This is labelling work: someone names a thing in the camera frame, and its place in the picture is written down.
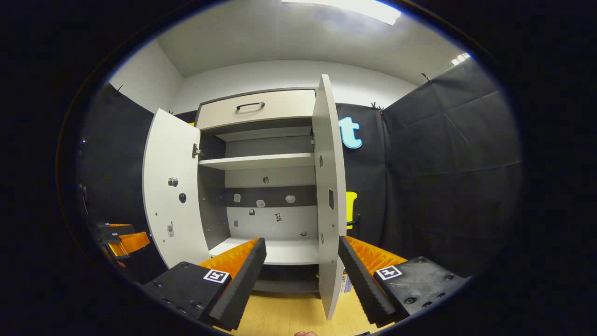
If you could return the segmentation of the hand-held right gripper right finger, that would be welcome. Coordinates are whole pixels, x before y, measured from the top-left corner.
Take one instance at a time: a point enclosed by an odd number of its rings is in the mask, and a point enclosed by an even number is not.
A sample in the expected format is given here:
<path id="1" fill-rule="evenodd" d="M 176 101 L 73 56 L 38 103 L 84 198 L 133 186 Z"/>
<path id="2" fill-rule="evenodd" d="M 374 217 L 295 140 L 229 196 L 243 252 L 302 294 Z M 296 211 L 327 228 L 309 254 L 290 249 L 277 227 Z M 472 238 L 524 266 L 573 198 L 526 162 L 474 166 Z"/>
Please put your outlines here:
<path id="1" fill-rule="evenodd" d="M 350 236 L 339 237 L 338 254 L 376 327 L 420 315 L 468 283 L 427 257 L 405 259 Z"/>

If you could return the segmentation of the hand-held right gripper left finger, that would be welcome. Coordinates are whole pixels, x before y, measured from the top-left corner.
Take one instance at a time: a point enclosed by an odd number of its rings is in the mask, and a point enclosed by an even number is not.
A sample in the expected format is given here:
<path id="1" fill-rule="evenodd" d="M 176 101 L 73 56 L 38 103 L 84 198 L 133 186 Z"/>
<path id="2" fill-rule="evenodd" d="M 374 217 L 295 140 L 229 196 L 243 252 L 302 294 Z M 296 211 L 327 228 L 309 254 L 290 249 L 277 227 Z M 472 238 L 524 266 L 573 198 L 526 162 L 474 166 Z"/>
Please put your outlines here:
<path id="1" fill-rule="evenodd" d="M 266 256 L 265 239 L 255 238 L 200 264 L 179 262 L 142 289 L 178 315 L 236 330 Z"/>

